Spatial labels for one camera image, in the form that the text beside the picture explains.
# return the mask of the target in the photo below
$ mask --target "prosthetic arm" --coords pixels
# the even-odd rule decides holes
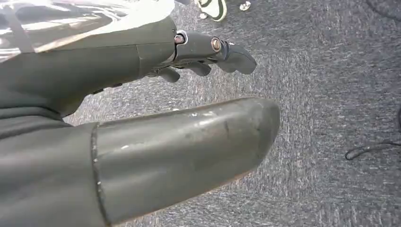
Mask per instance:
[[[256,67],[242,47],[179,31],[170,17],[2,62],[0,226],[106,227],[255,169],[279,130],[271,100],[241,98],[75,127],[62,120],[106,87],[144,76],[175,82],[174,69],[206,76],[211,64],[243,74]]]

